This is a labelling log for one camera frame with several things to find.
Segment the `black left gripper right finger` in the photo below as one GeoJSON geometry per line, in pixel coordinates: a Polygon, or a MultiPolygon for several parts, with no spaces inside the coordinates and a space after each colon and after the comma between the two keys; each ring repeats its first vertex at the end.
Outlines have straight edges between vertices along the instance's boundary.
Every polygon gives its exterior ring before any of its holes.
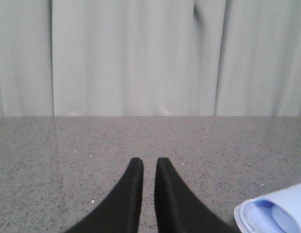
{"type": "Polygon", "coordinates": [[[155,213],[160,233],[236,232],[195,196],[168,158],[157,160],[155,213]]]}

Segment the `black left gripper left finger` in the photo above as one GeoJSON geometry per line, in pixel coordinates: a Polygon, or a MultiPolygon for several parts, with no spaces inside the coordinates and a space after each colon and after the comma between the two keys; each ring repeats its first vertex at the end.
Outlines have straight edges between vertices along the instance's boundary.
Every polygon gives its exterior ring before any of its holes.
{"type": "Polygon", "coordinates": [[[136,233],[142,204],[144,166],[132,158],[113,190],[68,233],[136,233]]]}

